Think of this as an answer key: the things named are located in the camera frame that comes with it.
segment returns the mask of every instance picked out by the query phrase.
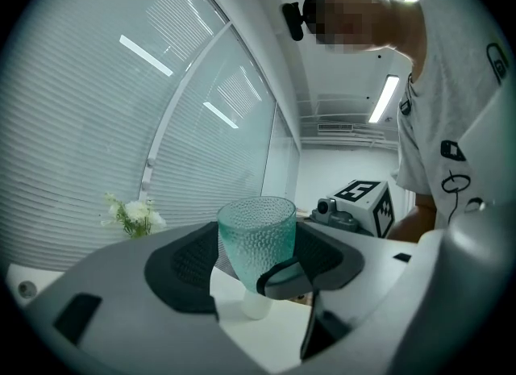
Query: person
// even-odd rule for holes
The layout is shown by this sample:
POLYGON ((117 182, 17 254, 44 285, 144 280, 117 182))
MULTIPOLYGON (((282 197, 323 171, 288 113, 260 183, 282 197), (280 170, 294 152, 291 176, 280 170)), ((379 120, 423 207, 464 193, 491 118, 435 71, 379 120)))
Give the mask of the person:
POLYGON ((398 107, 397 184, 416 193, 415 208, 388 238, 418 242, 425 232, 477 209, 478 179, 458 142, 512 61, 482 2, 305 0, 298 22, 290 8, 284 14, 295 40, 304 22, 318 44, 341 52, 390 48, 412 64, 398 107))

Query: ceiling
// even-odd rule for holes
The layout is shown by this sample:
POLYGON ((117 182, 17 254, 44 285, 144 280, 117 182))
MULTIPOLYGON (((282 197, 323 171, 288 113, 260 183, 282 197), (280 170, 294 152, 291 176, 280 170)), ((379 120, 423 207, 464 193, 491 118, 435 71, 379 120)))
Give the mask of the ceiling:
POLYGON ((367 123, 380 97, 388 74, 398 75, 400 83, 394 96, 375 125, 386 129, 386 138, 396 138, 397 103, 402 97, 410 62, 396 52, 338 54, 315 43, 312 35, 300 42, 290 38, 280 11, 286 2, 304 0, 260 0, 273 26, 289 66, 298 98, 302 136, 312 135, 317 122, 367 123))

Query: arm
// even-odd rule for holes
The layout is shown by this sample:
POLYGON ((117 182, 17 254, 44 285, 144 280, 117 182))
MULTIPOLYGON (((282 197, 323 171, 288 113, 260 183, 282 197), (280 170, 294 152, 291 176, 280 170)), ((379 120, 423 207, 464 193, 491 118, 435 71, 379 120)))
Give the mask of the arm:
POLYGON ((423 234, 434 230, 436 215, 434 199, 431 196, 416 194, 415 208, 393 226, 387 239, 417 243, 423 234))

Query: textured glass cup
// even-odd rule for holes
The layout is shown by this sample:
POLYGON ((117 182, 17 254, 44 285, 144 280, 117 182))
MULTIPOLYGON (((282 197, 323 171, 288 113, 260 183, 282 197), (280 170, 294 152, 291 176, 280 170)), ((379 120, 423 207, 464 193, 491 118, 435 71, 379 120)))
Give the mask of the textured glass cup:
POLYGON ((296 206, 284 198, 245 198, 218 211, 227 257, 244 286, 256 293, 260 276, 293 255, 296 206))

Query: cup rim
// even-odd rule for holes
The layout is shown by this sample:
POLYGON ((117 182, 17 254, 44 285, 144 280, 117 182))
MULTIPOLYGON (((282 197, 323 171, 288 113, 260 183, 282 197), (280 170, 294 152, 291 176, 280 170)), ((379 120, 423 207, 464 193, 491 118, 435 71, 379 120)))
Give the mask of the cup rim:
POLYGON ((226 226, 226 227, 230 227, 231 229, 233 230, 238 230, 238 231, 257 231, 257 230, 260 230, 263 228, 262 227, 251 227, 251 228, 245 228, 245 227, 233 227, 227 223, 224 223, 222 221, 220 221, 220 219, 218 218, 219 215, 220 215, 220 212, 222 210, 224 210, 227 206, 229 206, 230 204, 233 204, 233 203, 238 203, 238 202, 245 202, 246 200, 256 200, 258 198, 275 198, 275 199, 278 199, 278 200, 285 200, 286 202, 290 203, 291 207, 293 208, 292 210, 292 213, 290 213, 286 218, 284 218, 283 220, 281 220, 280 222, 275 222, 275 223, 271 223, 271 224, 268 224, 267 227, 274 227, 274 226, 277 226, 279 224, 282 224, 283 222, 287 221, 288 219, 290 219, 293 215, 296 214, 296 210, 297 210, 297 207, 296 205, 291 202, 288 198, 279 198, 277 196, 256 196, 256 197, 253 197, 253 198, 241 198, 239 200, 234 200, 233 202, 229 202, 228 204, 224 205, 223 207, 221 207, 220 209, 218 209, 218 212, 217 212, 217 223, 221 223, 222 225, 226 226))

